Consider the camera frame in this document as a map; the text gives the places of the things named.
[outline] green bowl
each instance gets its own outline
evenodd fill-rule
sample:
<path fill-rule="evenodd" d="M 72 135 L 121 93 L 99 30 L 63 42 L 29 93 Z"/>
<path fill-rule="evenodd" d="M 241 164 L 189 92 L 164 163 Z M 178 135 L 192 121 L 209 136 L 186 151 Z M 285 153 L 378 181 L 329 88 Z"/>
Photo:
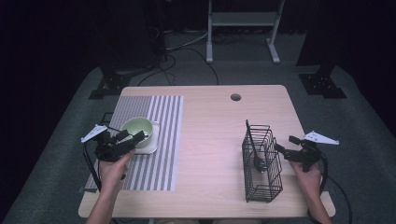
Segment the green bowl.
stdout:
<path fill-rule="evenodd" d="M 135 145 L 135 147 L 145 147 L 149 144 L 152 136 L 152 123 L 146 118 L 133 118 L 127 120 L 121 127 L 121 130 L 127 130 L 129 134 L 137 134 L 143 131 L 147 136 L 144 140 Z"/>

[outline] human hand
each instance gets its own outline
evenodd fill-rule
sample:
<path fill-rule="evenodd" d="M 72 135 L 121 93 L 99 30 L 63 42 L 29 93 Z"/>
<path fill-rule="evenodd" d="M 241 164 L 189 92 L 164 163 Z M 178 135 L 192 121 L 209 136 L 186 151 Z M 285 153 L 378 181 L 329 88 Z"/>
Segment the human hand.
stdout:
<path fill-rule="evenodd" d="M 321 173 L 317 164 L 313 164 L 308 172 L 303 171 L 303 164 L 296 161 L 289 161 L 294 173 L 297 176 L 300 188 L 303 191 L 308 204 L 310 216 L 323 224 L 331 224 L 327 211 L 320 199 Z"/>
<path fill-rule="evenodd" d="M 128 171 L 127 162 L 134 156 L 135 149 L 123 155 L 118 161 L 100 161 L 102 179 L 101 194 L 116 196 L 122 189 L 121 177 Z"/>
<path fill-rule="evenodd" d="M 303 171 L 303 164 L 296 161 L 289 161 L 294 173 L 297 176 L 299 185 L 304 194 L 311 195 L 314 197 L 320 196 L 320 181 L 321 173 L 318 165 L 313 164 L 308 172 Z"/>

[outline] gray and white striped cloth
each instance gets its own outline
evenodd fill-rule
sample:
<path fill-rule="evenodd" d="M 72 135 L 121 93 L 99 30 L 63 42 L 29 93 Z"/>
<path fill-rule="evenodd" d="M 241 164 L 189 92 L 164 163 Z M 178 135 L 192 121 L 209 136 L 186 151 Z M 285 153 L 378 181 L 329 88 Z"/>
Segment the gray and white striped cloth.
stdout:
<path fill-rule="evenodd" d="M 161 126 L 157 150 L 149 155 L 135 155 L 129 161 L 123 189 L 175 189 L 183 100 L 183 96 L 120 97 L 110 127 L 120 129 L 125 121 L 135 117 L 158 121 Z M 96 189 L 91 175 L 85 188 Z"/>

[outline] black stand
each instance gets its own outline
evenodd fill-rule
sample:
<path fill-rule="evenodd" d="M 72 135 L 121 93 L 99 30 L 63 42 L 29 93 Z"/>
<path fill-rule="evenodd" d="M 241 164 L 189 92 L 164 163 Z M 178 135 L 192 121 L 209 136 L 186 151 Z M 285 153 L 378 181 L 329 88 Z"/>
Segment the black stand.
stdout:
<path fill-rule="evenodd" d="M 315 74 L 300 74 L 308 95 L 323 95 L 326 99 L 347 98 L 341 88 L 337 88 L 330 78 L 335 62 L 324 62 Z"/>
<path fill-rule="evenodd" d="M 125 82 L 129 84 L 130 78 L 125 78 Z M 96 90 L 91 91 L 91 95 L 89 97 L 90 100 L 100 100 L 103 99 L 104 96 L 107 95 L 120 95 L 123 87 L 127 87 L 128 84 L 118 85 L 117 89 L 110 89 L 106 84 L 106 79 L 102 78 L 101 82 L 98 85 Z"/>

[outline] black wire basket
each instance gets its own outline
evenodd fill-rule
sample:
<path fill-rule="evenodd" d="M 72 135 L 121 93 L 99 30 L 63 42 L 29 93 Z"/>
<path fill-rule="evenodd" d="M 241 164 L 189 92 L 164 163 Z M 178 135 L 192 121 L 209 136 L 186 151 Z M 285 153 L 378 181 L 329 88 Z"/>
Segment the black wire basket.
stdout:
<path fill-rule="evenodd" d="M 282 166 L 270 126 L 249 125 L 242 144 L 247 202 L 271 202 L 282 190 Z"/>

